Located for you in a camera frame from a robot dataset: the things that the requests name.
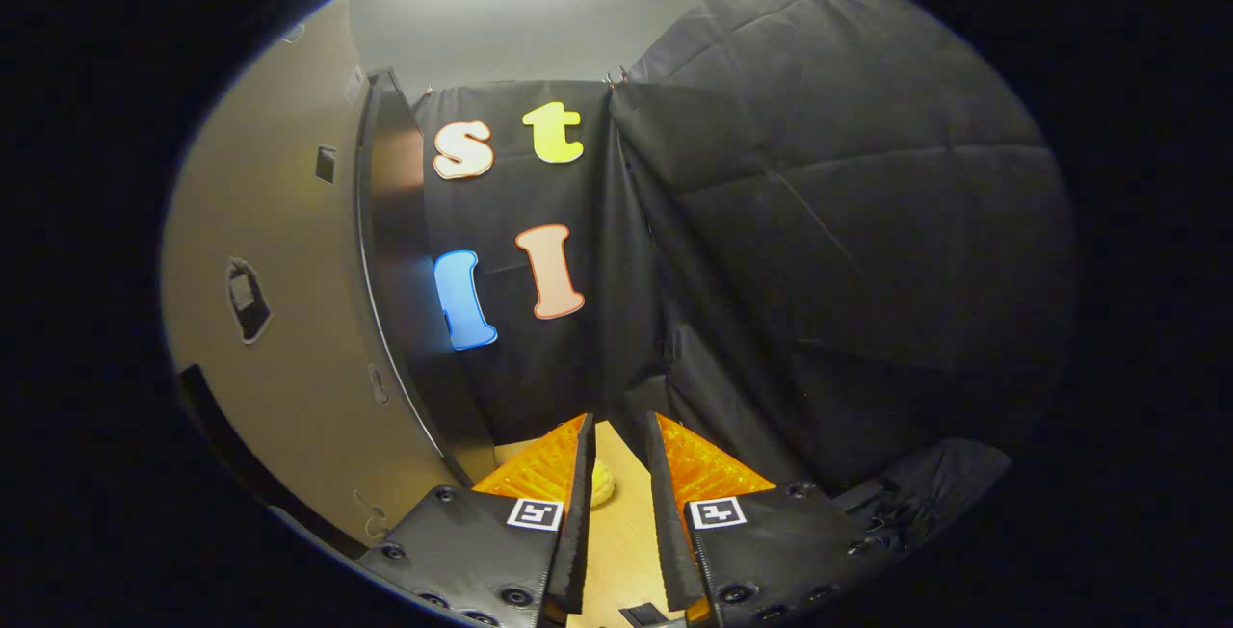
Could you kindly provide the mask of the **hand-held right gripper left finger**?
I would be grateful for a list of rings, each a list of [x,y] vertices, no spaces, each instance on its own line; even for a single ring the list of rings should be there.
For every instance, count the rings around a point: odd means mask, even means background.
[[[432,489],[358,565],[461,627],[563,627],[583,607],[594,440],[583,413],[469,489]]]

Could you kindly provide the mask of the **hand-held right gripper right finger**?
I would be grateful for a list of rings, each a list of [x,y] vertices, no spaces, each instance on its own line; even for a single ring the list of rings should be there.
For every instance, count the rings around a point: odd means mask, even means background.
[[[662,579],[688,627],[788,627],[875,575],[875,540],[813,482],[774,484],[650,412]]]

